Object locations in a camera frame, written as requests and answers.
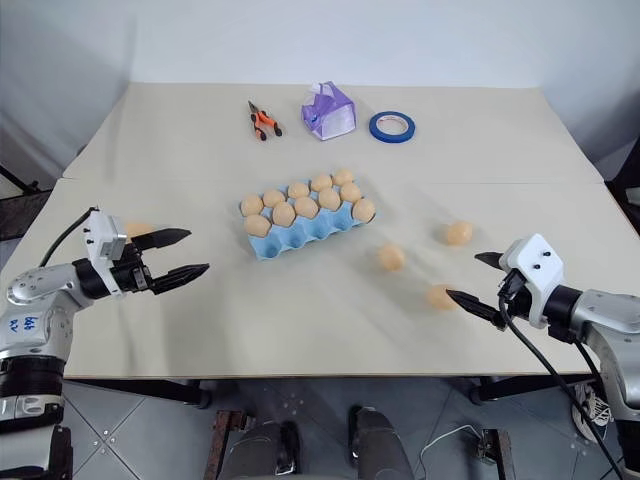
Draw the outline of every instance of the pliers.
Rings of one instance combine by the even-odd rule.
[[[258,125],[260,123],[264,123],[273,128],[273,132],[276,134],[276,137],[282,136],[282,130],[278,127],[278,123],[267,115],[267,112],[264,110],[259,110],[253,103],[249,102],[249,108],[251,109],[251,121],[253,122],[253,128],[256,132],[256,137],[258,137],[263,142],[267,139],[267,134],[264,133]]]

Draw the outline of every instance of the tape roll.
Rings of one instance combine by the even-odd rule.
[[[398,134],[383,132],[382,130],[380,130],[380,127],[378,127],[378,123],[384,122],[385,120],[393,120],[404,125],[404,132]],[[371,117],[371,120],[369,120],[369,131],[371,132],[371,135],[373,135],[381,142],[402,143],[413,137],[413,134],[416,131],[416,124],[413,122],[413,120],[411,120],[411,117],[405,115],[404,113],[391,111],[380,112],[375,114],[373,117]]]

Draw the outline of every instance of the white table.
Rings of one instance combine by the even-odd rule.
[[[56,185],[0,285],[37,264],[94,204],[125,221],[192,230],[145,252],[155,275],[188,263],[212,268],[172,292],[104,299],[81,312],[68,377],[544,373],[510,333],[424,301],[436,283],[495,301],[500,272],[473,254],[531,232],[563,257],[568,285],[634,290],[640,241],[537,91],[345,90],[358,99],[361,126],[322,143],[297,119],[299,87],[132,86]],[[246,98],[273,113],[285,136],[257,142]],[[412,141],[386,145],[364,130],[363,112],[387,108],[413,116]],[[376,219],[258,262],[238,200],[338,166],[356,172]],[[447,247],[439,234],[458,219],[476,224],[473,241]],[[375,249],[387,241],[406,248],[404,271],[376,267]],[[77,234],[52,264],[83,256]],[[525,330],[561,372],[586,370],[574,348]]]

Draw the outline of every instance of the blue egg carton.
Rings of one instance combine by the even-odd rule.
[[[339,187],[336,186],[334,186],[333,189],[336,192],[340,190]],[[284,193],[286,197],[287,189],[279,188],[279,190]],[[318,201],[317,192],[311,192],[309,196],[316,202]],[[293,206],[295,199],[288,198],[287,203]],[[289,227],[281,227],[275,224],[271,225],[271,230],[269,230],[269,233],[264,238],[248,235],[249,243],[256,253],[258,260],[275,258],[287,250],[302,248],[309,242],[324,240],[332,233],[346,232],[353,227],[362,225],[363,222],[351,216],[352,207],[353,204],[351,202],[343,201],[335,212],[327,208],[319,208],[318,214],[314,218],[297,215]],[[260,215],[266,217],[271,222],[272,210],[272,208],[265,207],[262,212],[260,212]]]

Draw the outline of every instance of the purple bag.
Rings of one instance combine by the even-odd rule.
[[[302,121],[320,140],[328,140],[356,128],[356,107],[333,82],[314,83],[302,105]]]

